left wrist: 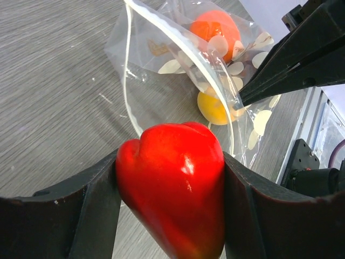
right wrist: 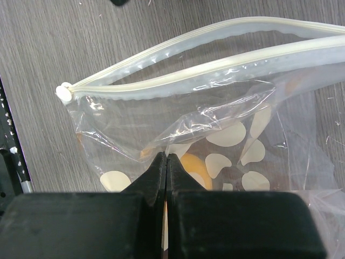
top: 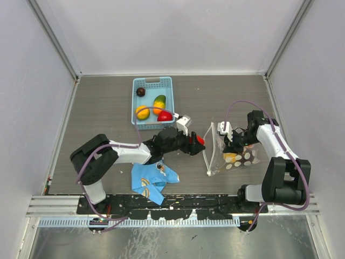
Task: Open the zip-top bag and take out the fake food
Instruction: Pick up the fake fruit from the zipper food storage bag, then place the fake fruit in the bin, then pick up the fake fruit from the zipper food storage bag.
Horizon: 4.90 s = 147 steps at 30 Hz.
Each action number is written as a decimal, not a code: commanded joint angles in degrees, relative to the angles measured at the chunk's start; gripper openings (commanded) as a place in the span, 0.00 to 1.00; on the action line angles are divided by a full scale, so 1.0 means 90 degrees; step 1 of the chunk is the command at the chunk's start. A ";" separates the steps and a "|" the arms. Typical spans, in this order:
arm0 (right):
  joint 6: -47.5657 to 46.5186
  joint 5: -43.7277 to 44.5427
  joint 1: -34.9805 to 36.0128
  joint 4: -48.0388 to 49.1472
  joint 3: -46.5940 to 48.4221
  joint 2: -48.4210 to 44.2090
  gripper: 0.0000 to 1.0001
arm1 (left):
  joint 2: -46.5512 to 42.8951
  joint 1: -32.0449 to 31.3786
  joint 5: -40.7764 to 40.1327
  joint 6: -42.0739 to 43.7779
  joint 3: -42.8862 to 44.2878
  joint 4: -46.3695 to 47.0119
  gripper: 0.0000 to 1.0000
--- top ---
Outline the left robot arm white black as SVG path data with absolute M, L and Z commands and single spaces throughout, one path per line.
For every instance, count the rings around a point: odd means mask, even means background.
M 81 184 L 89 208 L 101 214 L 108 207 L 102 178 L 113 165 L 156 166 L 162 164 L 167 153 L 181 151 L 194 156 L 204 150 L 204 140 L 195 132 L 188 134 L 175 127 L 166 127 L 141 144 L 124 144 L 98 134 L 72 152 L 70 161 L 78 173 L 77 183 Z

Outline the yellow fake lemon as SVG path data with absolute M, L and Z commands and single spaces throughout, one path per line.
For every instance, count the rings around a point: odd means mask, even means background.
M 150 117 L 150 108 L 145 105 L 139 106 L 135 110 L 135 115 L 138 120 L 146 120 Z

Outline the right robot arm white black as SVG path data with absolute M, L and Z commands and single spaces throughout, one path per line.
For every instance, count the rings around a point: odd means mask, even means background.
M 241 212 L 251 211 L 256 203 L 297 211 L 308 207 L 311 164 L 291 151 L 276 120 L 253 110 L 247 115 L 243 132 L 238 133 L 228 121 L 218 123 L 217 132 L 224 138 L 224 153 L 241 154 L 246 146 L 261 144 L 270 160 L 261 184 L 243 185 L 238 190 L 236 205 Z

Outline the red fake apple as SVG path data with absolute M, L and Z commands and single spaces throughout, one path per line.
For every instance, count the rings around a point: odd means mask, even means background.
M 163 122 L 163 121 L 172 121 L 173 115 L 167 111 L 161 111 L 157 116 L 157 121 Z

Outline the red fake strawberry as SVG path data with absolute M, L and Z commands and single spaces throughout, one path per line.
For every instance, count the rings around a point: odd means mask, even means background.
M 205 141 L 204 141 L 203 138 L 201 138 L 199 135 L 197 135 L 196 138 L 197 138 L 197 141 L 198 141 L 200 144 L 204 145 Z

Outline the dark purple fake plum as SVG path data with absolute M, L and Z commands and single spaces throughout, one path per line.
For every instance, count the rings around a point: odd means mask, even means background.
M 143 96 L 145 96 L 145 94 L 146 94 L 145 88 L 139 87 L 139 88 L 136 89 L 136 95 L 138 97 L 143 97 Z

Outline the orange fake fruit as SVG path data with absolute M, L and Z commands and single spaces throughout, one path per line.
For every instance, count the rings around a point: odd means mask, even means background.
M 153 102 L 153 113 L 158 116 L 160 112 L 162 112 L 162 109 L 165 109 L 166 105 L 166 96 L 165 95 L 159 95 L 154 99 Z

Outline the small orange fake tangerine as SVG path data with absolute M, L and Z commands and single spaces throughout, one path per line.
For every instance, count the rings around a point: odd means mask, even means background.
M 236 162 L 236 153 L 224 153 L 223 158 L 226 163 L 235 163 Z

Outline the clear polka dot zip bag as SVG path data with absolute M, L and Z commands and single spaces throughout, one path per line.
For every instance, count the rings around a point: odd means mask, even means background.
M 244 151 L 238 153 L 224 153 L 225 144 L 216 132 L 216 126 L 211 122 L 204 137 L 205 150 L 202 152 L 206 166 L 207 176 L 214 176 L 222 172 L 230 172 L 250 167 L 260 163 L 258 149 L 255 145 L 244 147 Z

